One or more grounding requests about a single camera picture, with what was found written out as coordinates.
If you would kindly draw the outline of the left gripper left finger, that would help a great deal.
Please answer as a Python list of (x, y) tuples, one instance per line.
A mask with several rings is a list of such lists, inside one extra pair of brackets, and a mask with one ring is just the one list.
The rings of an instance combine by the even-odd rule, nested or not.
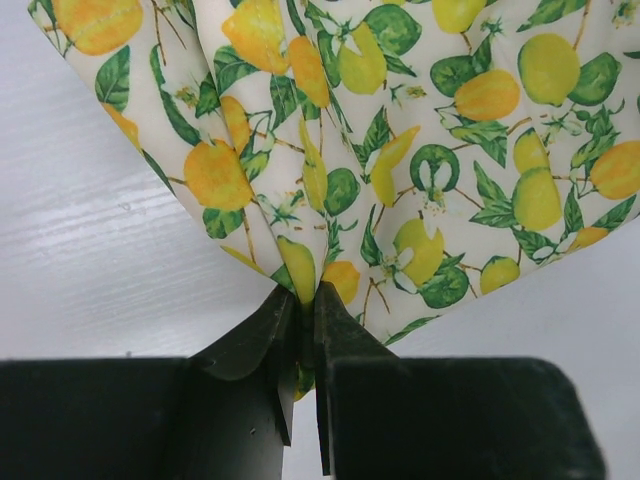
[(191, 357), (5, 360), (5, 479), (277, 479), (295, 300), (274, 289)]

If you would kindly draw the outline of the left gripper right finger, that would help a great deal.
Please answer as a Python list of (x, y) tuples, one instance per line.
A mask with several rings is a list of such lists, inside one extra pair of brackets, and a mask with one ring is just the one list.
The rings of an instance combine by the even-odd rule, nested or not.
[(401, 358), (322, 283), (314, 301), (322, 468), (334, 479), (603, 479), (572, 381), (532, 357)]

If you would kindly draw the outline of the lemon print skirt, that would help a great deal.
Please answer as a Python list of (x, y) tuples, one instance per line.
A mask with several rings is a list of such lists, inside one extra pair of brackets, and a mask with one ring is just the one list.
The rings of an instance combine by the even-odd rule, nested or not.
[(639, 213), (635, 1), (31, 1), (227, 254), (393, 343)]

